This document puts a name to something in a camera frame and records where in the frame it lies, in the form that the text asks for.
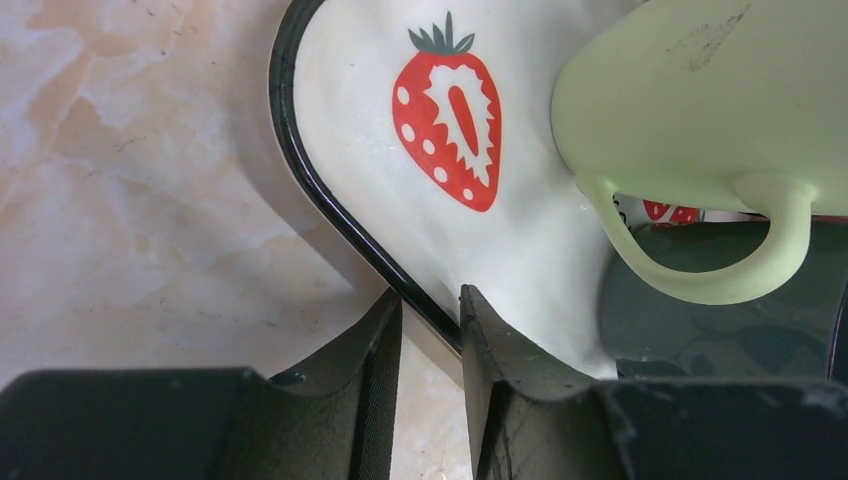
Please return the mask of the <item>dark green mug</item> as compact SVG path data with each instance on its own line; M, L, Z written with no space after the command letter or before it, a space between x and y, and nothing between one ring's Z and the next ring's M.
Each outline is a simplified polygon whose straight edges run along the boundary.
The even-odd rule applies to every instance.
M847 224L815 220L802 267L774 292L734 305L680 301L619 258L604 275L599 327L622 378L847 380Z

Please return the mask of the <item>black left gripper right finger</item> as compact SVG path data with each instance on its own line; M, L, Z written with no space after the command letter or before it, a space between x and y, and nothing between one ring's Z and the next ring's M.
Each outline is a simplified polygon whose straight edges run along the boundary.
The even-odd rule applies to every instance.
M847 389L787 378L594 379L460 293L477 479L843 479Z

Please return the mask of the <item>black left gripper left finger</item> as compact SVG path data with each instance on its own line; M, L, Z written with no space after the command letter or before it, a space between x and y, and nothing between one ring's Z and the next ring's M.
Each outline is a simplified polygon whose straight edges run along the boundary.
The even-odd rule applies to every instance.
M271 377L238 368L40 370L1 392L5 479L385 479L402 305Z

